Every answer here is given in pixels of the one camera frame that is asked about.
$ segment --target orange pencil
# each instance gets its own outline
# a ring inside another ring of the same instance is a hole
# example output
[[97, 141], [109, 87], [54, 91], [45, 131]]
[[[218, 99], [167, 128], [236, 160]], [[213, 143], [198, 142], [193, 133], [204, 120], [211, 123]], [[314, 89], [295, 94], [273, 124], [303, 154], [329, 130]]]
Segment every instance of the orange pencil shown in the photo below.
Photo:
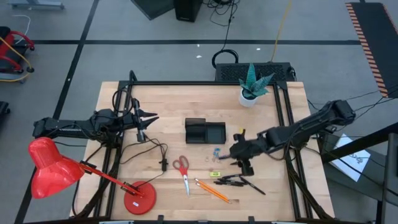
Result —
[[205, 187], [207, 187], [209, 190], [213, 191], [214, 193], [220, 195], [221, 197], [225, 198], [226, 200], [228, 200], [227, 197], [225, 197], [223, 194], [219, 193], [217, 190], [215, 190], [214, 188], [210, 187], [209, 185], [203, 183], [202, 181], [198, 180], [195, 178], [195, 181], [199, 182], [199, 184], [204, 185]]
[[205, 187], [204, 185], [197, 183], [197, 186], [201, 187], [203, 190], [207, 190], [209, 193], [211, 193], [211, 194], [217, 196], [219, 199], [224, 200], [226, 203], [231, 203], [231, 202], [229, 202], [228, 199], [223, 198], [222, 196], [220, 196], [220, 195], [218, 195], [217, 193], [211, 191], [210, 189], [208, 189], [208, 188]]

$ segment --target green eraser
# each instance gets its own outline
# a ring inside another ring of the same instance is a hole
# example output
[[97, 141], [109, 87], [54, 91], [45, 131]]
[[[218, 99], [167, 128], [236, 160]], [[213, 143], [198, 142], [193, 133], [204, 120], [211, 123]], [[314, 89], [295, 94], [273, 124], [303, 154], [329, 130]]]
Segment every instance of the green eraser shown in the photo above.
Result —
[[221, 172], [210, 172], [210, 177], [221, 177]]

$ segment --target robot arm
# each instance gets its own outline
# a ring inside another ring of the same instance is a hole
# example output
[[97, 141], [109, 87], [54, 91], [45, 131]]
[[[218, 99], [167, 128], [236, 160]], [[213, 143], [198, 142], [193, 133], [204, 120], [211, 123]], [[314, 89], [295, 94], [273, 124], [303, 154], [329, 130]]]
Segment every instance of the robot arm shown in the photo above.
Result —
[[310, 136], [330, 125], [347, 125], [355, 119], [355, 113], [345, 100], [328, 102], [320, 111], [308, 116], [290, 126], [273, 127], [257, 133], [257, 139], [245, 140], [244, 132], [235, 134], [233, 144], [229, 149], [231, 157], [238, 161], [243, 175], [254, 175], [249, 159], [261, 153], [270, 154], [285, 147], [303, 147]]
[[100, 143], [112, 142], [114, 137], [121, 131], [137, 128], [137, 139], [145, 141], [143, 130], [159, 117], [141, 120], [156, 116], [155, 113], [146, 113], [139, 109], [139, 102], [133, 99], [134, 113], [126, 113], [117, 116], [111, 109], [95, 111], [86, 121], [58, 120], [44, 118], [34, 123], [33, 137], [69, 137], [97, 140]]

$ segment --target yellow cable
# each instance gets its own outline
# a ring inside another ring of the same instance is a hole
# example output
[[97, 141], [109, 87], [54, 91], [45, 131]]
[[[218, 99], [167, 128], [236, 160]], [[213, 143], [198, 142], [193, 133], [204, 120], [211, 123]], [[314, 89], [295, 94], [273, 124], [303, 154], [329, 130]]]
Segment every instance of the yellow cable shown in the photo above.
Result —
[[[32, 69], [32, 66], [30, 65], [30, 62], [24, 57], [22, 56], [18, 51], [16, 51], [14, 48], [12, 48], [3, 38], [0, 37], [0, 40], [7, 46], [9, 47], [15, 54], [17, 54], [18, 56], [20, 56], [22, 59], [24, 59], [24, 61], [28, 64], [29, 68]], [[30, 75], [29, 72], [26, 73], [26, 75], [24, 75], [21, 78], [17, 78], [15, 80], [0, 80], [0, 82], [18, 82], [19, 80], [23, 80], [24, 78], [27, 78]]]
[[282, 32], [282, 28], [284, 27], [284, 23], [285, 23], [285, 20], [286, 20], [286, 17], [287, 17], [287, 13], [289, 12], [290, 8], [292, 7], [292, 1], [293, 1], [293, 0], [290, 0], [290, 1], [289, 1], [289, 4], [287, 5], [286, 10], [285, 10], [284, 17], [282, 18], [282, 22], [280, 23], [279, 30], [278, 30], [278, 34], [277, 34], [276, 40], [275, 40], [274, 52], [272, 53], [272, 57], [271, 57], [271, 62], [273, 61], [274, 56], [275, 56], [275, 53], [276, 53], [276, 49], [277, 49], [277, 46], [278, 46], [279, 36], [280, 36], [280, 33]]

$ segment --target lamp base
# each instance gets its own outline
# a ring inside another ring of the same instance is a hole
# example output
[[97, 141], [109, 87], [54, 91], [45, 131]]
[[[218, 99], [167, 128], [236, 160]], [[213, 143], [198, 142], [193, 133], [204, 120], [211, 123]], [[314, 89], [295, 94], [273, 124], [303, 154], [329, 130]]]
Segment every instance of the lamp base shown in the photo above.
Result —
[[[144, 181], [137, 181], [132, 185], [137, 187]], [[150, 183], [146, 183], [139, 187], [139, 191], [144, 194], [144, 197], [132, 195], [128, 192], [124, 194], [124, 206], [134, 215], [142, 215], [153, 208], [156, 202], [156, 190]]]

